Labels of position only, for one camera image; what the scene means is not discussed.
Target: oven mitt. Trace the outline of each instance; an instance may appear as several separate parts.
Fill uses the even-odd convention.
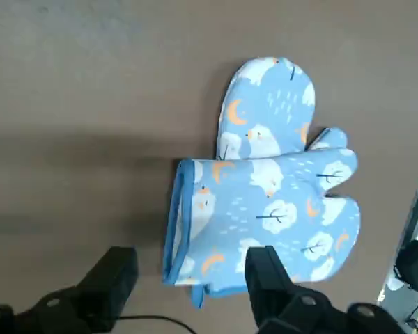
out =
[[[322,150],[324,148],[346,148],[347,136],[346,134],[337,127],[324,129],[313,143],[309,146],[309,150]],[[243,292],[244,287],[239,289],[239,292]],[[219,291],[218,296],[224,296],[233,291],[229,289],[227,292]],[[204,295],[209,294],[214,296],[210,291],[209,286],[205,285],[192,285],[192,303],[196,308],[203,306]]]
[[[247,61],[233,76],[219,117],[217,159],[276,157],[303,151],[314,86],[285,58]]]
[[[246,291],[246,252],[260,245],[274,246],[295,281],[330,277],[350,253],[360,219],[354,200],[324,195],[356,167],[353,151],[343,148],[273,159],[182,161],[163,281],[204,286],[211,296]]]

